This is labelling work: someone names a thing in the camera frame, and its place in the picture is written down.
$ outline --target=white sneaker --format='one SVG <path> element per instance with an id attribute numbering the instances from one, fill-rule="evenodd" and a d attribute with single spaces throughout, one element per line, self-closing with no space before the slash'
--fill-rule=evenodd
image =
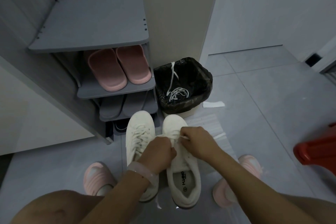
<path id="1" fill-rule="evenodd" d="M 168 185 L 176 205 L 182 208 L 193 207 L 201 194 L 201 176 L 197 159 L 178 141 L 180 130 L 187 123 L 178 115 L 168 115 L 163 121 L 162 133 L 168 136 L 177 156 L 167 168 Z"/>
<path id="2" fill-rule="evenodd" d="M 138 111 L 132 115 L 126 130 L 127 165 L 137 161 L 145 148 L 155 138 L 155 126 L 151 115 L 146 111 Z M 142 194 L 140 201 L 151 200 L 158 192 L 159 184 L 150 184 Z"/>

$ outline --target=black trash bag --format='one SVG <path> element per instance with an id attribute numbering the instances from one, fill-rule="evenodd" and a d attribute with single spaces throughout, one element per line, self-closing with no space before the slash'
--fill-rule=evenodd
<path id="1" fill-rule="evenodd" d="M 212 90 L 212 74 L 194 58 L 187 57 L 175 62 L 174 76 L 170 91 L 181 87 L 189 91 L 189 97 L 178 96 L 178 100 L 169 102 L 167 91 L 170 86 L 172 70 L 171 63 L 155 68 L 156 94 L 162 111 L 175 114 L 190 111 L 207 100 Z"/>

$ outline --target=hand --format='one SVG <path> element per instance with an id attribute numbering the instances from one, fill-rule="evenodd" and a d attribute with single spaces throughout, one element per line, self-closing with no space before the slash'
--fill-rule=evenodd
<path id="1" fill-rule="evenodd" d="M 154 174 L 170 167 L 171 161 L 176 157 L 176 150 L 171 147 L 171 142 L 168 137 L 155 137 L 151 141 L 138 162 L 147 167 Z"/>
<path id="2" fill-rule="evenodd" d="M 221 148 L 213 137 L 202 127 L 182 127 L 181 136 L 187 136 L 190 140 L 180 137 L 181 144 L 194 157 L 209 162 Z"/>

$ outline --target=gray shoe rack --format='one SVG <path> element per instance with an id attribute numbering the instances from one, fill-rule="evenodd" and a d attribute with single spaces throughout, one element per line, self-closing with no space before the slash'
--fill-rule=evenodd
<path id="1" fill-rule="evenodd" d="M 141 85 L 128 81 L 123 89 L 115 92 L 104 90 L 86 65 L 83 51 L 137 44 L 144 49 L 151 79 Z M 52 53 L 76 81 L 77 97 L 93 100 L 99 107 L 100 120 L 130 118 L 140 110 L 157 117 L 142 0 L 58 0 L 29 49 L 33 53 Z"/>

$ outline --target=pink slipper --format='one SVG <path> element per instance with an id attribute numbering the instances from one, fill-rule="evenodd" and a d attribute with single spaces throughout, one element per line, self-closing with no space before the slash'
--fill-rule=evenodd
<path id="1" fill-rule="evenodd" d="M 95 171 L 93 175 L 88 177 L 93 167 L 98 167 L 99 170 Z M 99 162 L 95 162 L 87 168 L 84 174 L 83 182 L 84 190 L 87 195 L 96 196 L 99 189 L 107 184 L 110 184 L 112 187 L 114 187 L 117 182 L 111 174 L 111 171 L 105 165 Z"/>
<path id="2" fill-rule="evenodd" d="M 242 167 L 260 179 L 263 170 L 256 158 L 251 155 L 243 155 L 238 159 L 238 161 Z M 221 208 L 228 207 L 237 202 L 236 196 L 224 178 L 217 182 L 213 187 L 212 196 L 217 205 Z"/>
<path id="3" fill-rule="evenodd" d="M 116 53 L 130 82 L 144 84 L 151 79 L 152 74 L 141 45 L 118 47 Z"/>
<path id="4" fill-rule="evenodd" d="M 127 85 L 126 75 L 119 65 L 113 49 L 103 49 L 91 53 L 87 63 L 100 86 L 105 90 L 118 91 Z"/>

